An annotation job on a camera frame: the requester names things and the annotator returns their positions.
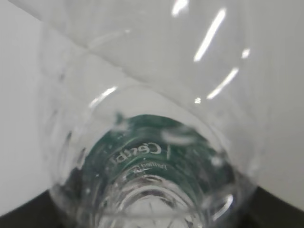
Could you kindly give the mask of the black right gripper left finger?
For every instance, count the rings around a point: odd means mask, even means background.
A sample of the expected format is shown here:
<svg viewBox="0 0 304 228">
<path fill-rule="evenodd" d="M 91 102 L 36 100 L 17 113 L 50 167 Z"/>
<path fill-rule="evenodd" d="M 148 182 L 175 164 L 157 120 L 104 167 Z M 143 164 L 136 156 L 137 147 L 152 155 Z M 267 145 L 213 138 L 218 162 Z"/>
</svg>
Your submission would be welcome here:
<svg viewBox="0 0 304 228">
<path fill-rule="evenodd" d="M 60 228 L 59 214 L 46 190 L 0 217 L 2 228 Z"/>
</svg>

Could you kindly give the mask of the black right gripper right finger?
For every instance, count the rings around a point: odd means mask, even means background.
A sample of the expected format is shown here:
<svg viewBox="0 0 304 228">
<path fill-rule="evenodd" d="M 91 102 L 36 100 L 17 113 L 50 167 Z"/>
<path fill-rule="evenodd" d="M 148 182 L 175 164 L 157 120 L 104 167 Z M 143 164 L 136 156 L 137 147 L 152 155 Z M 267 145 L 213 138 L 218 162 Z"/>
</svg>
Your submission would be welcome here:
<svg viewBox="0 0 304 228">
<path fill-rule="evenodd" d="M 242 219 L 243 228 L 302 228 L 304 212 L 258 187 Z"/>
</svg>

